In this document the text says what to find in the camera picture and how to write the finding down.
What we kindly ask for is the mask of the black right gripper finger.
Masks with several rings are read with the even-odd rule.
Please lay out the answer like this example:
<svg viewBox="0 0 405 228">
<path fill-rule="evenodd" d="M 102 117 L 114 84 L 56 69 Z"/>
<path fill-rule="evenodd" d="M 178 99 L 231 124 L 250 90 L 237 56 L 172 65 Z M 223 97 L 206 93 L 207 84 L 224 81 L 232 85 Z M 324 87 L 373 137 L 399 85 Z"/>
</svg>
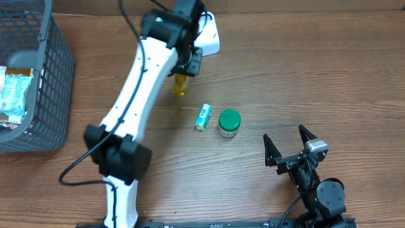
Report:
<svg viewBox="0 0 405 228">
<path fill-rule="evenodd" d="M 263 141 L 265 144 L 265 165 L 267 167 L 277 165 L 278 161 L 282 159 L 281 153 L 267 134 L 263 135 Z"/>
<path fill-rule="evenodd" d="M 302 140 L 303 145 L 305 145 L 308 141 L 316 139 L 317 137 L 312 134 L 305 126 L 299 125 L 299 133 Z"/>
</svg>

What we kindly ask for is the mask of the clear plastic bottle grey cap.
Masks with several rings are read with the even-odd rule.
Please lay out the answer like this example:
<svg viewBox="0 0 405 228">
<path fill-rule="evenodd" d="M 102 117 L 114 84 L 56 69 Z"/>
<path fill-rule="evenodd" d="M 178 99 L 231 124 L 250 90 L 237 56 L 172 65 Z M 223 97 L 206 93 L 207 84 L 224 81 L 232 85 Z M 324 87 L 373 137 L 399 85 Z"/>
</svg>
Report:
<svg viewBox="0 0 405 228">
<path fill-rule="evenodd" d="M 182 74 L 173 76 L 172 91 L 176 96 L 185 96 L 189 90 L 189 77 Z"/>
</svg>

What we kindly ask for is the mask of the green Kleenex tissue pack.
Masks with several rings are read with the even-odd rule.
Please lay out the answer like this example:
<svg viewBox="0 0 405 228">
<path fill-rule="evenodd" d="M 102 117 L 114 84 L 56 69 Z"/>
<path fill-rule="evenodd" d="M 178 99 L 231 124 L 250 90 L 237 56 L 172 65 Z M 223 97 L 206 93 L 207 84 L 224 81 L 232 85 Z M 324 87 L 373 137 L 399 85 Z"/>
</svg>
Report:
<svg viewBox="0 0 405 228">
<path fill-rule="evenodd" d="M 209 119 L 211 118 L 211 105 L 204 103 L 196 119 L 196 129 L 206 130 Z"/>
</svg>

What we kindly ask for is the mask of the green lid jar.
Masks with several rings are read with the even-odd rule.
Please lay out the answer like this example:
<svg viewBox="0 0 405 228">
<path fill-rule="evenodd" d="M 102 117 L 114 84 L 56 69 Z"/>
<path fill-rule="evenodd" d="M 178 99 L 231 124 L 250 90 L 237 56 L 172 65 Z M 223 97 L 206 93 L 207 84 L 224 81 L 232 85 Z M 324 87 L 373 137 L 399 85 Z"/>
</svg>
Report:
<svg viewBox="0 0 405 228">
<path fill-rule="evenodd" d="M 221 112 L 218 119 L 218 132 L 223 137 L 233 137 L 236 135 L 241 124 L 241 117 L 238 111 L 227 109 Z"/>
</svg>

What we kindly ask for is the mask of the mint green wipes pack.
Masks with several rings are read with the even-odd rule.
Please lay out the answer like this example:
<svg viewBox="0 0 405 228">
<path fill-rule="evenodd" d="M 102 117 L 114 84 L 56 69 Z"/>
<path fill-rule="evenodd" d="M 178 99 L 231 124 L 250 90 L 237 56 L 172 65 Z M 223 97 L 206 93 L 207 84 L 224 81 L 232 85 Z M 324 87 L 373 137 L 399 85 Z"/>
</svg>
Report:
<svg viewBox="0 0 405 228">
<path fill-rule="evenodd" d="M 1 95 L 1 113 L 24 116 L 32 78 L 7 75 Z"/>
</svg>

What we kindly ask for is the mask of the brown patterned snack bag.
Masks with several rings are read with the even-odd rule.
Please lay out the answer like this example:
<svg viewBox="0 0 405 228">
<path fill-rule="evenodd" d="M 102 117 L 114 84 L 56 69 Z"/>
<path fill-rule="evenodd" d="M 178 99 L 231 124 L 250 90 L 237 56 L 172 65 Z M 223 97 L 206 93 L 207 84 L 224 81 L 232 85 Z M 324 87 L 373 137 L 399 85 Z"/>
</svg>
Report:
<svg viewBox="0 0 405 228">
<path fill-rule="evenodd" d="M 9 128 L 9 129 L 16 129 L 23 121 L 24 116 L 18 115 L 7 115 L 5 113 L 1 114 L 1 126 Z"/>
</svg>

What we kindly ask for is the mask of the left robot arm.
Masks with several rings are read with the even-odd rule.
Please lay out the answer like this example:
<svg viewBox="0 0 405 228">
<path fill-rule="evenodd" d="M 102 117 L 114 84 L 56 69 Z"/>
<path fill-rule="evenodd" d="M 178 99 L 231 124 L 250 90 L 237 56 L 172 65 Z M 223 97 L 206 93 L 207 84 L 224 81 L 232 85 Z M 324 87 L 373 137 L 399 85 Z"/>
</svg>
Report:
<svg viewBox="0 0 405 228">
<path fill-rule="evenodd" d="M 134 62 L 124 86 L 99 126 L 88 125 L 87 155 L 98 165 L 107 190 L 107 214 L 101 227 L 135 227 L 137 185 L 151 162 L 141 144 L 146 123 L 165 79 L 195 77 L 203 50 L 195 47 L 202 1 L 177 1 L 172 9 L 152 9 L 142 17 Z"/>
</svg>

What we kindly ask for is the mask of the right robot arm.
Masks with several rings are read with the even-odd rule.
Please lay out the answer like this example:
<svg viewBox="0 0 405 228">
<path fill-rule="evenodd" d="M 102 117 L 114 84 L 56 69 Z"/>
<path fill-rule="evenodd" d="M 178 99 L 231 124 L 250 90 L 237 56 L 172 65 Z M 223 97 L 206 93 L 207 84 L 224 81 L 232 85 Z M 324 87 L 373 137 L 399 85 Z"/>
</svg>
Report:
<svg viewBox="0 0 405 228">
<path fill-rule="evenodd" d="M 328 153 L 328 144 L 299 126 L 303 143 L 300 153 L 283 157 L 271 138 L 263 135 L 265 165 L 277 167 L 277 174 L 288 174 L 299 196 L 282 218 L 271 218 L 270 227 L 356 228 L 353 218 L 345 218 L 344 184 L 337 178 L 320 180 L 316 167 Z"/>
</svg>

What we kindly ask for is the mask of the white barcode scanner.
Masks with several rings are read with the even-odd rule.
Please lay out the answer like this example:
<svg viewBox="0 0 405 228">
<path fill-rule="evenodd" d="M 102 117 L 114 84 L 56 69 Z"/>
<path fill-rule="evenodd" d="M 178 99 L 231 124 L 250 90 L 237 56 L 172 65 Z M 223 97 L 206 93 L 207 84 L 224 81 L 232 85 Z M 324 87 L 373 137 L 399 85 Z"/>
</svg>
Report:
<svg viewBox="0 0 405 228">
<path fill-rule="evenodd" d="M 199 19 L 199 30 L 194 41 L 197 48 L 202 49 L 202 55 L 208 56 L 220 51 L 220 38 L 216 20 L 212 12 L 207 11 L 201 14 Z"/>
</svg>

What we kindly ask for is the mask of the dark grey plastic basket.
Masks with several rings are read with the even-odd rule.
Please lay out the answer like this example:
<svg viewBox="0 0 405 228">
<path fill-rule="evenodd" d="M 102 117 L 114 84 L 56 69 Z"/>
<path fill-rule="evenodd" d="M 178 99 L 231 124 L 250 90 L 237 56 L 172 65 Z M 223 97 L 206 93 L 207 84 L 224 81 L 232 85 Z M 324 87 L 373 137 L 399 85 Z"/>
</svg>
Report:
<svg viewBox="0 0 405 228">
<path fill-rule="evenodd" d="M 52 16 L 52 1 L 1 1 L 1 65 L 31 68 L 26 116 L 1 128 L 1 152 L 50 151 L 68 133 L 75 60 Z"/>
</svg>

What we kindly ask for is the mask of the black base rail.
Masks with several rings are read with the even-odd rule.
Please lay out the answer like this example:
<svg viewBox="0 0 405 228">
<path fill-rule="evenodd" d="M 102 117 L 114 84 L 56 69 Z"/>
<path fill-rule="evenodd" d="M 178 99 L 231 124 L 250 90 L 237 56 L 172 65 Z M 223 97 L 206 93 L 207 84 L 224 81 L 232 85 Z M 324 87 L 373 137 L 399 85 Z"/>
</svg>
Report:
<svg viewBox="0 0 405 228">
<path fill-rule="evenodd" d="M 137 222 L 135 228 L 279 228 L 281 223 L 280 218 L 271 218 L 269 221 L 243 221 L 243 222 L 229 222 L 229 223 L 177 223 L 177 224 L 164 224 L 162 222 Z M 295 219 L 287 218 L 284 221 L 283 227 L 299 227 Z M 347 219 L 348 228 L 357 228 L 354 218 Z M 103 224 L 92 225 L 76 225 L 76 228 L 107 228 Z"/>
</svg>

